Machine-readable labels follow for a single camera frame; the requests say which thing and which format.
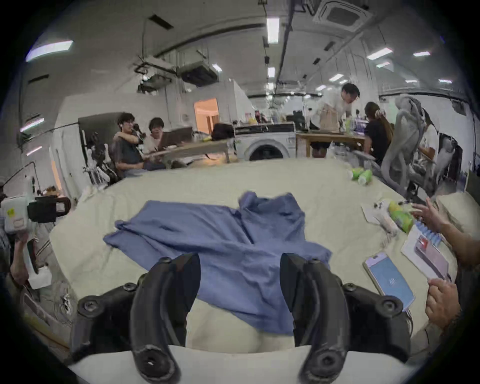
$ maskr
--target white bed sheet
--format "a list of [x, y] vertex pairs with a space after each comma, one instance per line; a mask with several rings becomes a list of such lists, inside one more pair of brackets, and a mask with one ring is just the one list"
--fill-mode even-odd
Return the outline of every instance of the white bed sheet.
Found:
[[[115, 220], [128, 220], [148, 200], [238, 207], [245, 191], [275, 197], [291, 192], [306, 214], [305, 236], [332, 251], [331, 270], [342, 281], [376, 292], [362, 263], [381, 250], [384, 231], [365, 221], [361, 203], [401, 196], [373, 178], [367, 186], [348, 180], [348, 164], [335, 159], [285, 159], [209, 168], [148, 172], [97, 193], [58, 223], [50, 234], [60, 267], [76, 295], [100, 295], [145, 272], [103, 242]], [[426, 277], [400, 249], [400, 233], [386, 252], [416, 296], [410, 307], [414, 334], [428, 321]], [[445, 250], [452, 279], [456, 261]], [[259, 352], [290, 348], [293, 338], [256, 331], [231, 313], [196, 300], [188, 317], [187, 346], [214, 352]]]

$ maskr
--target ceiling pipe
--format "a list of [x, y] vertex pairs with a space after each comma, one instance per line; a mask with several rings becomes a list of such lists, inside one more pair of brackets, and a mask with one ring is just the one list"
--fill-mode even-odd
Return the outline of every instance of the ceiling pipe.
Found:
[[290, 34], [290, 29], [292, 28], [292, 20], [293, 20], [293, 13], [295, 11], [295, 3], [296, 3], [296, 0], [290, 0], [290, 6], [288, 8], [288, 23], [287, 23], [287, 28], [285, 29], [285, 35], [283, 37], [282, 58], [280, 60], [280, 68], [278, 69], [278, 75], [276, 77], [274, 97], [275, 97], [276, 89], [278, 88], [280, 75], [282, 74], [283, 61], [285, 59], [285, 53], [287, 51], [288, 35]]

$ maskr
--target phone screen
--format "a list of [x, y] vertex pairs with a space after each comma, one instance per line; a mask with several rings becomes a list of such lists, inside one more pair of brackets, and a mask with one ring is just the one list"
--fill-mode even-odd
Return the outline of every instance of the phone screen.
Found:
[[400, 299], [403, 303], [403, 310], [405, 311], [414, 301], [415, 296], [392, 260], [386, 257], [376, 264], [369, 266], [369, 269], [383, 293]]

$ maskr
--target smartphone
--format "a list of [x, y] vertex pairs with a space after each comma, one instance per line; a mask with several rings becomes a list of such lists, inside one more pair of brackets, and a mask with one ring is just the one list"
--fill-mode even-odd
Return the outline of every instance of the smartphone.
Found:
[[435, 272], [440, 279], [448, 279], [448, 261], [425, 236], [420, 236], [415, 244], [415, 252]]
[[400, 299], [403, 303], [403, 311], [413, 303], [415, 296], [412, 290], [385, 252], [369, 257], [363, 263], [363, 267], [382, 295]]

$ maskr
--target office chair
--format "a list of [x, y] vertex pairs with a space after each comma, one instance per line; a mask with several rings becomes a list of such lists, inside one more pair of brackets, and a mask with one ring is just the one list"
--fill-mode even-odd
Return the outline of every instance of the office chair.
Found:
[[354, 151], [360, 165], [370, 168], [384, 184], [402, 196], [407, 195], [408, 166], [413, 161], [425, 129], [425, 118], [420, 102], [410, 96], [399, 96], [395, 99], [398, 108], [394, 135], [383, 158], [381, 166], [375, 158], [361, 151]]
[[420, 150], [420, 156], [427, 159], [428, 164], [424, 168], [419, 163], [413, 163], [409, 170], [410, 181], [421, 187], [429, 197], [435, 194], [440, 179], [445, 169], [450, 165], [455, 154], [455, 145], [453, 140], [445, 137], [443, 139], [442, 149], [438, 153], [437, 161], [434, 162], [425, 156]]

